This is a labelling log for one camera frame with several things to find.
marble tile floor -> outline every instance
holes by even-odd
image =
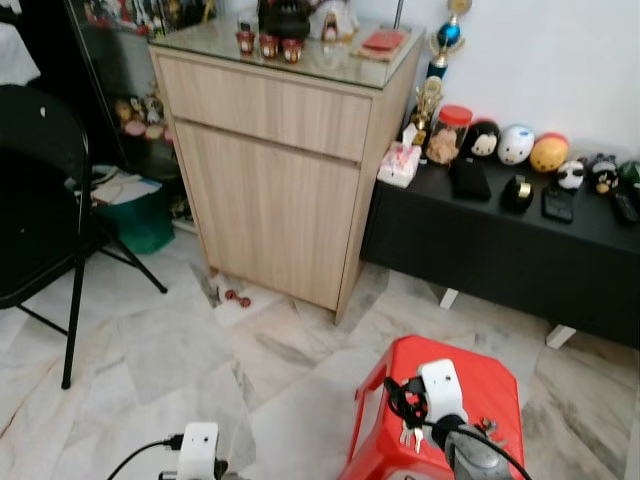
[[[64,338],[0,311],[0,479],[104,479],[131,451],[194,420],[219,423],[218,454],[245,478],[335,479],[355,388],[408,334],[498,358],[513,372],[534,479],[640,478],[633,350],[580,333],[551,350],[544,320],[464,294],[443,310],[437,287],[374,265],[335,327],[322,308],[207,278],[189,234],[143,261],[167,295],[126,265],[89,261],[68,391],[59,388]],[[251,307],[220,301],[216,292],[230,287]],[[65,325],[70,292],[66,276],[28,305]],[[150,450],[118,479],[155,479],[176,459]]]

glass top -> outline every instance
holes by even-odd
[[[367,60],[353,52],[380,27],[373,22],[361,22],[360,29],[350,43],[325,44],[307,39],[297,64],[288,64],[282,55],[268,60],[260,55],[258,38],[253,55],[242,55],[236,41],[237,22],[229,19],[213,20],[208,23],[170,33],[166,37],[150,40],[152,45],[184,50],[208,55],[223,60],[231,60],[251,65],[260,65],[276,70],[324,78],[336,82],[362,87],[382,89],[398,69],[407,53],[424,38],[424,30],[415,28],[400,52],[389,63]]]

white table leg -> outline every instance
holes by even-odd
[[[451,308],[451,305],[453,305],[453,301],[456,299],[457,296],[458,296],[457,290],[454,290],[453,288],[447,288],[447,291],[444,292],[444,296],[442,297],[442,300],[440,300],[440,307],[444,308],[445,310],[449,310]]]
[[[575,328],[558,325],[549,335],[547,335],[547,347],[555,349],[560,348],[574,333],[576,333]]]

small red cup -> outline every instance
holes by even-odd
[[[264,58],[275,58],[278,54],[278,44],[280,40],[273,35],[263,33],[260,35],[260,53]]]
[[[253,32],[238,32],[236,33],[236,40],[238,40],[238,48],[243,55],[253,54],[253,42],[255,41],[256,34]]]
[[[302,55],[302,42],[295,38],[287,38],[282,41],[282,49],[284,50],[284,59],[288,63],[298,63],[300,55]]]

cabinet drawer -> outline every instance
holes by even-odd
[[[358,170],[176,121],[213,267],[335,310]]]
[[[368,98],[159,57],[173,115],[359,162]]]

